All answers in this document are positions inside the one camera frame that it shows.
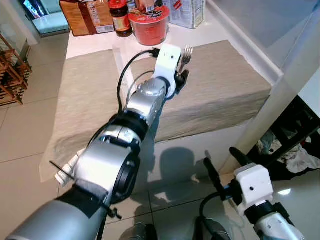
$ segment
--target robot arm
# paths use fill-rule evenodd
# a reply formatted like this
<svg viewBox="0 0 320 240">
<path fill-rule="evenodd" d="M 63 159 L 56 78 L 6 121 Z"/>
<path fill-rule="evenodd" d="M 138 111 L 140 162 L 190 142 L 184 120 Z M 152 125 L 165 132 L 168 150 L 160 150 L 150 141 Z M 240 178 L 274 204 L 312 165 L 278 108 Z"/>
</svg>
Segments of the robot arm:
<svg viewBox="0 0 320 240">
<path fill-rule="evenodd" d="M 231 154 L 242 165 L 234 171 L 235 179 L 223 187 L 220 177 L 209 158 L 204 164 L 222 201 L 232 199 L 240 216 L 246 216 L 261 240 L 304 240 L 293 225 L 281 203 L 272 205 L 273 186 L 269 171 L 256 165 L 238 149 L 231 147 Z"/>
<path fill-rule="evenodd" d="M 72 189 L 40 207 L 7 240 L 94 240 L 106 215 L 119 217 L 110 207 L 132 193 L 146 133 L 165 99 L 187 80 L 188 73 L 184 79 L 176 75 L 180 56 L 180 48 L 163 45 L 152 79 L 140 84 L 80 158 L 57 174 L 63 185 L 73 178 Z"/>
</svg>

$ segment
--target cardboard box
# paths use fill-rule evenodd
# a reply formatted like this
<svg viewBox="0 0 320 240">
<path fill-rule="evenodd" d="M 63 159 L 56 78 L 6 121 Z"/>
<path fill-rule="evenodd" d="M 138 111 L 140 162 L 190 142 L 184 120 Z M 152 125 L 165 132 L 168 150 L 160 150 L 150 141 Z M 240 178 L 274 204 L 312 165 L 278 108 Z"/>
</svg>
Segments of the cardboard box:
<svg viewBox="0 0 320 240">
<path fill-rule="evenodd" d="M 115 30 L 107 0 L 60 0 L 59 4 L 75 37 Z"/>
</svg>

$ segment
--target red lid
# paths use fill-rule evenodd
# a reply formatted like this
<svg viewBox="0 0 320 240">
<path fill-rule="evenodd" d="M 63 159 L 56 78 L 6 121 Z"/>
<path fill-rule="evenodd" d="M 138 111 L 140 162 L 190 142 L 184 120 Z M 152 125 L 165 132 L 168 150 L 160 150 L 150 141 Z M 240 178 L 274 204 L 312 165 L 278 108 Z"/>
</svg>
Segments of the red lid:
<svg viewBox="0 0 320 240">
<path fill-rule="evenodd" d="M 157 6 L 153 11 L 141 13 L 134 10 L 128 14 L 129 20 L 137 24 L 152 24 L 169 16 L 170 10 L 166 6 Z"/>
<path fill-rule="evenodd" d="M 109 0 L 108 6 L 110 9 L 119 9 L 127 5 L 127 0 Z"/>
</svg>

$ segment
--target fork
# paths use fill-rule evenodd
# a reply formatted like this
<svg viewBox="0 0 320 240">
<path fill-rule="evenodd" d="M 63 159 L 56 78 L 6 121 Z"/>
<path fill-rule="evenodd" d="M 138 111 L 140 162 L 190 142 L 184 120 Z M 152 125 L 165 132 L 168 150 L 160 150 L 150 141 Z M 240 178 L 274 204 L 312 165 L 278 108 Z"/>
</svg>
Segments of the fork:
<svg viewBox="0 0 320 240">
<path fill-rule="evenodd" d="M 181 66 L 178 72 L 178 76 L 181 76 L 182 70 L 184 69 L 184 66 L 187 65 L 188 63 L 190 63 L 191 61 L 191 54 L 193 52 L 194 48 L 193 47 L 189 47 L 189 46 L 185 46 L 184 48 L 184 53 L 182 55 L 182 60 L 181 60 Z"/>
</svg>

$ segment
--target red cup noodle container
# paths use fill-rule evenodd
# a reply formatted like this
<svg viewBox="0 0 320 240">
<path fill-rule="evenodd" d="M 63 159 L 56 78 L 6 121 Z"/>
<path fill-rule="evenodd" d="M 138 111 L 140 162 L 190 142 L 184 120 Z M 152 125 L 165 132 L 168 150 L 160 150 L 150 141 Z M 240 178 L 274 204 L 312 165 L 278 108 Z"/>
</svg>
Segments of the red cup noodle container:
<svg viewBox="0 0 320 240">
<path fill-rule="evenodd" d="M 146 13 L 138 10 L 130 12 L 129 20 L 138 42 L 153 46 L 166 40 L 169 13 L 170 10 L 166 6 L 157 6 L 153 11 Z"/>
</svg>

